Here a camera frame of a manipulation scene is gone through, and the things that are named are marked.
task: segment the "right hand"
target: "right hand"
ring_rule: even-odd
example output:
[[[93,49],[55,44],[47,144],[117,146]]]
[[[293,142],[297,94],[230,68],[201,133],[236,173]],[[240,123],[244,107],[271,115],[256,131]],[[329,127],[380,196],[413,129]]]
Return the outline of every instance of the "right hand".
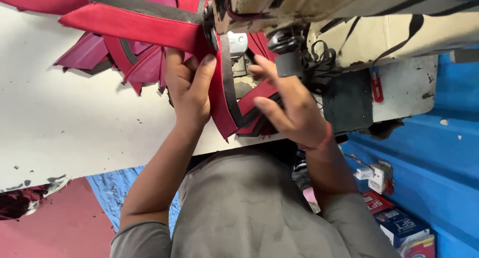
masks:
[[[279,78],[272,61],[260,55],[255,55],[254,59],[258,65],[251,65],[249,70],[257,77],[272,80],[285,110],[266,97],[256,97],[255,106],[288,139],[309,148],[318,147],[326,139],[327,127],[311,93],[298,77]]]

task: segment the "blue wall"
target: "blue wall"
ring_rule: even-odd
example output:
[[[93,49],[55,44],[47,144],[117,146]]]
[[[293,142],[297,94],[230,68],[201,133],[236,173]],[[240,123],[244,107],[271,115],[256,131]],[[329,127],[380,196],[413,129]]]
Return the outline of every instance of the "blue wall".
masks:
[[[479,258],[479,63],[440,55],[436,82],[429,113],[405,119],[384,141],[350,134],[342,148],[368,164],[392,164],[390,198],[437,232],[437,257]]]

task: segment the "blue cloth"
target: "blue cloth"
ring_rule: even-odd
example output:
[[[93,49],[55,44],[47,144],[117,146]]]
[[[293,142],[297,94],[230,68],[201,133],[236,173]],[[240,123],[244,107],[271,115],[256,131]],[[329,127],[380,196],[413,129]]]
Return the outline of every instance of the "blue cloth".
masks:
[[[86,178],[92,187],[96,199],[106,213],[115,231],[120,226],[120,210],[123,201],[131,185],[138,174],[145,166],[122,169],[97,175],[88,175]],[[180,203],[178,201],[178,192],[176,192],[170,206],[170,215],[168,217],[170,236],[173,235],[173,229],[176,219],[180,213]]]

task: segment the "left hand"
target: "left hand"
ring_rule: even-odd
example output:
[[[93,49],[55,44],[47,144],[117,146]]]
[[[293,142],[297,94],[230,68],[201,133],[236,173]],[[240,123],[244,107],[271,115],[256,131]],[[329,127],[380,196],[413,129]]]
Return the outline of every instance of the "left hand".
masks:
[[[208,54],[200,64],[195,57],[184,62],[184,52],[166,50],[166,84],[176,113],[176,126],[202,130],[210,118],[208,90],[216,58]]]

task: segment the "gray t-shirt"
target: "gray t-shirt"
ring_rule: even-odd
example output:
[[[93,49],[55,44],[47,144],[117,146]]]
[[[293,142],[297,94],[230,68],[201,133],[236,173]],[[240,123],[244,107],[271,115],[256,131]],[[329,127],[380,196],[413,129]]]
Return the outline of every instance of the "gray t-shirt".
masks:
[[[112,258],[399,257],[359,194],[313,214],[287,167],[255,151],[222,153],[183,180],[168,226],[142,221],[119,231]]]

